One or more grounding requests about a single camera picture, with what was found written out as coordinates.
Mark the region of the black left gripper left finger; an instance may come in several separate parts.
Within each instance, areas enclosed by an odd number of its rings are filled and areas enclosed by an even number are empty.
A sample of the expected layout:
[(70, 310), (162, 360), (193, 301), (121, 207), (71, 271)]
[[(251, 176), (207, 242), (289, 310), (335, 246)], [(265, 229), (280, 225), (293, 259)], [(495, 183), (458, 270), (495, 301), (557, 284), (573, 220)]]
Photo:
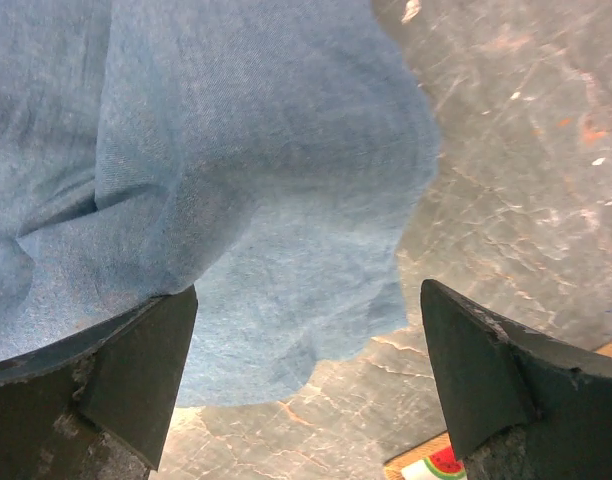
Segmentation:
[(0, 480), (146, 479), (158, 469), (194, 288), (0, 362)]

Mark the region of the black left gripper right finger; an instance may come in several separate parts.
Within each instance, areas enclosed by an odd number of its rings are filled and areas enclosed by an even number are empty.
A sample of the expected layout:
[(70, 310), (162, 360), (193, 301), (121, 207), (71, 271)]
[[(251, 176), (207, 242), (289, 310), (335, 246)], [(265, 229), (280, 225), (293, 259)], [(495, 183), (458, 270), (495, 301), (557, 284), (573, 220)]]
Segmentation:
[(422, 283), (428, 354), (470, 479), (612, 479), (612, 358)]

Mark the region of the watermelon print canvas bag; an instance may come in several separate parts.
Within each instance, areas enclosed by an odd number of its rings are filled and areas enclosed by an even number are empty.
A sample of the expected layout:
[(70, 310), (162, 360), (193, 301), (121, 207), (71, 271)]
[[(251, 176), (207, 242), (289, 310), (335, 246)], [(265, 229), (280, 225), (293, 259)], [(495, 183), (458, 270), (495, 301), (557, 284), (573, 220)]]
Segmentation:
[(454, 432), (389, 460), (389, 479), (612, 479), (612, 380), (582, 379), (543, 364), (528, 366), (541, 409), (527, 425), (505, 427), (459, 458)]

